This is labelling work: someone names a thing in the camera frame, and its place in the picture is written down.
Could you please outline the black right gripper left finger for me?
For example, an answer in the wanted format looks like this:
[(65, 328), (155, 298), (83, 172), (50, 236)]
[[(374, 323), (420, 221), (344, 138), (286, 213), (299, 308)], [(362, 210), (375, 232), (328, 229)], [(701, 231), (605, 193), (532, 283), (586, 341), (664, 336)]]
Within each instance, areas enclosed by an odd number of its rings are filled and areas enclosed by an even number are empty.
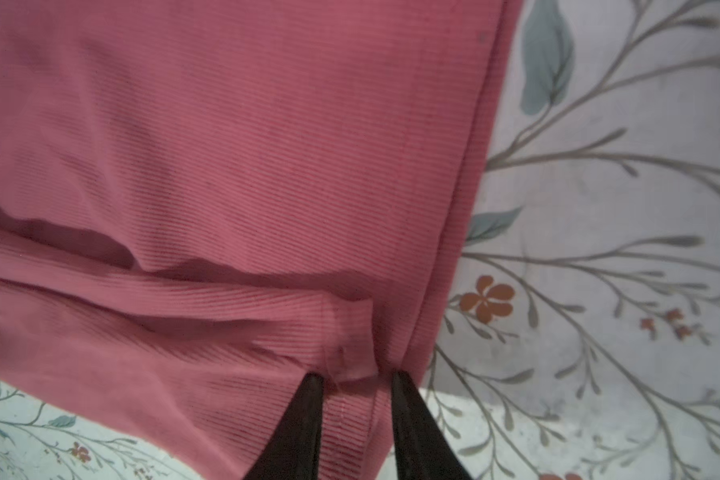
[(315, 480), (322, 435), (324, 378), (306, 374), (244, 480)]

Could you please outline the maroon tank top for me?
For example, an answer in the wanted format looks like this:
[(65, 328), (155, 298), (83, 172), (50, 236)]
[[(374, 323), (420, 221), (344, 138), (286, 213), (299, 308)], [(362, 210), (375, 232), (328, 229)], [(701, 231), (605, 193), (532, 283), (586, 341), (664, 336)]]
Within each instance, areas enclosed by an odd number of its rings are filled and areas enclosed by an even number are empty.
[(374, 478), (518, 1), (0, 1), (0, 379), (245, 475), (309, 372)]

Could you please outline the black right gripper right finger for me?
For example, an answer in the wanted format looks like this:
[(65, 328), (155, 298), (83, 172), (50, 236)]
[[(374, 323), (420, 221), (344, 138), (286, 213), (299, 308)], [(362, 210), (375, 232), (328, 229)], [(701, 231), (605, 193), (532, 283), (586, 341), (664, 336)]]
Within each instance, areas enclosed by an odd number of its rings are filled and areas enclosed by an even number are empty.
[(391, 416), (397, 478), (471, 480), (407, 372), (391, 378)]

